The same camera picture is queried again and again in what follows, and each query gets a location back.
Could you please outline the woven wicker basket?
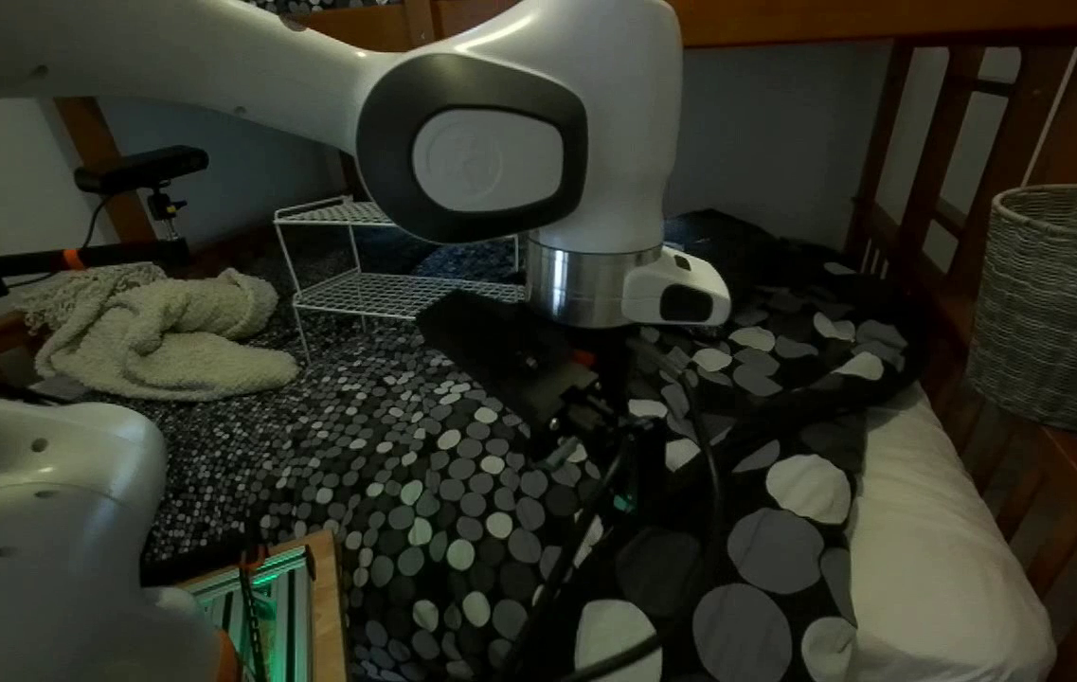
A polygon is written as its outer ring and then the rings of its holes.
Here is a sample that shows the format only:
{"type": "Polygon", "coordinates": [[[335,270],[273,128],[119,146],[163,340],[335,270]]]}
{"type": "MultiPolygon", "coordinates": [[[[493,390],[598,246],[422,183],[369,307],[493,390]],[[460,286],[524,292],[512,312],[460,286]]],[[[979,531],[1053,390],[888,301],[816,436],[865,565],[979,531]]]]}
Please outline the woven wicker basket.
{"type": "Polygon", "coordinates": [[[993,199],[965,379],[1006,413],[1077,432],[1077,185],[993,199]]]}

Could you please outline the cream fluffy blanket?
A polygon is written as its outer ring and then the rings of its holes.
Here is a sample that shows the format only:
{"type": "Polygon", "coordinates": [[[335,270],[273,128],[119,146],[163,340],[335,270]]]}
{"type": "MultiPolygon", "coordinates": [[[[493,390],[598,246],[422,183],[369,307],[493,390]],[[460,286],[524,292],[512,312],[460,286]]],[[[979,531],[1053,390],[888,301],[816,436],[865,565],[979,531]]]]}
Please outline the cream fluffy blanket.
{"type": "Polygon", "coordinates": [[[225,269],[213,278],[166,277],[122,291],[47,332],[34,354],[42,377],[69,377],[102,393],[210,402],[272,391],[299,365],[282,350],[248,345],[277,310],[268,280],[225,269]]]}

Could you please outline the black blanket with grey dots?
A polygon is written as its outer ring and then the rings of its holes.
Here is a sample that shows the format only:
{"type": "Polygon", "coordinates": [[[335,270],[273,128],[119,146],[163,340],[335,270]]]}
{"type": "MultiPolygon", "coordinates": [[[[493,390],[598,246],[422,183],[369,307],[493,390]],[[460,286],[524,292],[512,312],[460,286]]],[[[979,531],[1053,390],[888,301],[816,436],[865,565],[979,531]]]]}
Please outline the black blanket with grey dots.
{"type": "Polygon", "coordinates": [[[655,509],[553,475],[533,428],[411,324],[334,322],[278,391],[118,399],[169,444],[144,565],[212,556],[244,524],[335,531],[356,682],[840,682],[864,414],[918,380],[926,320],[825,247],[716,211],[665,229],[735,311],[593,349],[612,403],[639,382],[671,408],[655,509]]]}

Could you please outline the white mattress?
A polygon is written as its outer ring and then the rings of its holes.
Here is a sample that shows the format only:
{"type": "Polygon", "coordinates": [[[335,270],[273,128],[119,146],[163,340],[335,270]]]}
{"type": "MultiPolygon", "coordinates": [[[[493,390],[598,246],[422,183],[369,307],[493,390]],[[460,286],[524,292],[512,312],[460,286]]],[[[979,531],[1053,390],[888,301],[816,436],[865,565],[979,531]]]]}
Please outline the white mattress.
{"type": "Polygon", "coordinates": [[[1044,682],[1048,612],[919,385],[866,414],[847,682],[1044,682]]]}

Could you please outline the wooden bunk bed frame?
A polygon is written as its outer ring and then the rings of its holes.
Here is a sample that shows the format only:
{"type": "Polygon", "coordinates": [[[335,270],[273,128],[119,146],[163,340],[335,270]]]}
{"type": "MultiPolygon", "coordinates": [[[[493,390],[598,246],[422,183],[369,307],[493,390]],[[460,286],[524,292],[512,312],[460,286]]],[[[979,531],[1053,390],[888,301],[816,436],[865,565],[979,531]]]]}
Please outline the wooden bunk bed frame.
{"type": "MultiPolygon", "coordinates": [[[[404,48],[403,9],[340,9],[339,27],[243,0],[0,0],[0,99],[122,96],[196,105],[355,153],[372,81],[407,58],[463,51],[574,75],[606,60],[654,74],[693,47],[891,39],[1077,45],[1077,0],[487,0],[433,5],[437,42],[404,48]]],[[[1035,183],[1077,181],[1077,64],[1041,134],[1035,183]]]]}

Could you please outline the grey knitted throw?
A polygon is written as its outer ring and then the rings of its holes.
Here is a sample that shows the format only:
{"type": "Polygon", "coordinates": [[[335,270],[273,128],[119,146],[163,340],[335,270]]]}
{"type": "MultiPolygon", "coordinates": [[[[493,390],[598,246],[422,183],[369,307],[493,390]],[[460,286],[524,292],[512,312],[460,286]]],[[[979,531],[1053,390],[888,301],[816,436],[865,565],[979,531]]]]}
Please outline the grey knitted throw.
{"type": "Polygon", "coordinates": [[[14,295],[13,308],[32,332],[55,332],[75,314],[92,311],[122,291],[166,279],[167,273],[151,262],[102,266],[59,273],[14,295]]]}

